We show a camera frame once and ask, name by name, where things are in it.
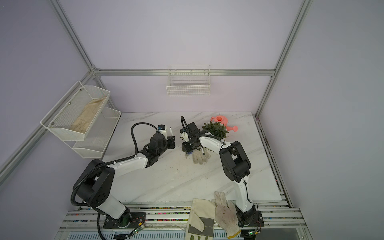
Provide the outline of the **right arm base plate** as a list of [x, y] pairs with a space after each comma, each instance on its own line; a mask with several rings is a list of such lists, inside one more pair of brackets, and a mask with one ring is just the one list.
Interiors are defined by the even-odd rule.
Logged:
[[252, 205], [252, 207], [246, 212], [241, 211], [238, 207], [236, 207], [236, 210], [238, 217], [238, 225], [241, 228], [265, 226], [262, 212], [259, 211], [255, 205]]

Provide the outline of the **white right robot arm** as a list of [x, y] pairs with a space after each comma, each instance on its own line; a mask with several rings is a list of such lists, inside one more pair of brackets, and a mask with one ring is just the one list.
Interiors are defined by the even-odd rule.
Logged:
[[249, 225], [257, 207], [249, 199], [248, 179], [251, 162], [240, 142], [227, 142], [207, 131], [201, 131], [194, 122], [187, 124], [181, 117], [183, 152], [192, 155], [195, 164], [203, 164], [209, 158], [209, 151], [220, 157], [226, 177], [235, 183], [236, 211], [239, 223]]

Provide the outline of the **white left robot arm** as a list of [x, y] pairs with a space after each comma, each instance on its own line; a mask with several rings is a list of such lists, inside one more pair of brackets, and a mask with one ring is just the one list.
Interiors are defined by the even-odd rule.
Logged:
[[157, 131], [141, 150], [134, 141], [135, 154], [132, 156], [110, 162], [92, 160], [73, 186], [71, 204], [90, 207], [126, 225], [131, 218], [130, 210], [111, 193], [114, 181], [128, 173], [151, 167], [165, 151], [176, 147], [175, 141], [175, 136], [166, 137]]

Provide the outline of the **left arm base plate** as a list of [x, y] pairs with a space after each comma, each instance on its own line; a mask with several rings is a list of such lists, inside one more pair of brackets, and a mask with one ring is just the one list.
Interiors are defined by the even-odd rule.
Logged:
[[136, 229], [145, 223], [147, 214], [144, 212], [123, 214], [119, 219], [107, 215], [104, 229]]

